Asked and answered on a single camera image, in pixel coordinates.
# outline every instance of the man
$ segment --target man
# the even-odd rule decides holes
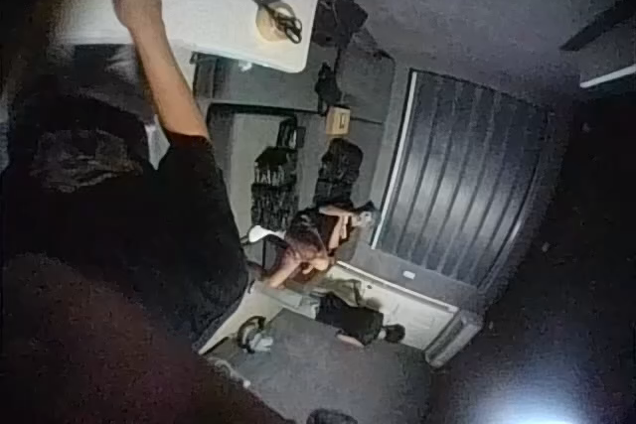
[[[205,120],[167,41],[161,0],[114,0],[170,140],[157,170],[143,124],[54,83],[13,106],[3,258],[58,259],[202,346],[247,283]]]

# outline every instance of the white table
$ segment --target white table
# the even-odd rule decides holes
[[[263,40],[256,29],[256,5],[251,0],[163,0],[164,21],[175,47],[282,71],[302,71],[318,0],[283,1],[303,23],[299,45]],[[114,15],[112,0],[67,0],[57,38],[74,45],[131,42]]]

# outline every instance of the small box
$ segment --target small box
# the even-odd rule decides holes
[[[331,106],[327,113],[327,134],[330,136],[344,135],[349,132],[351,110],[342,106]]]

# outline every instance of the gray carpet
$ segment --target gray carpet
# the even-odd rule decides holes
[[[312,410],[328,408],[360,424],[423,421],[430,369],[419,350],[386,342],[361,350],[338,341],[335,329],[289,311],[269,329],[270,353],[232,352],[230,343],[217,352],[283,416],[304,423]]]

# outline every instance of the person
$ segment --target person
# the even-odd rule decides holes
[[[13,105],[2,176],[3,259],[42,254],[112,286],[198,349],[247,284],[239,233],[202,113],[168,44],[161,0],[114,0],[170,147],[144,125],[47,79]]]
[[[326,271],[335,262],[338,247],[351,238],[354,230],[370,226],[375,213],[372,202],[357,209],[351,205],[310,208],[297,213],[284,232],[252,227],[247,241],[256,243],[268,235],[285,241],[278,266],[263,278],[268,286],[278,288],[298,271],[303,275]]]
[[[341,342],[364,348],[377,340],[400,343],[406,334],[403,325],[385,325],[385,315],[364,305],[352,306],[335,293],[320,299],[316,321],[337,328]]]

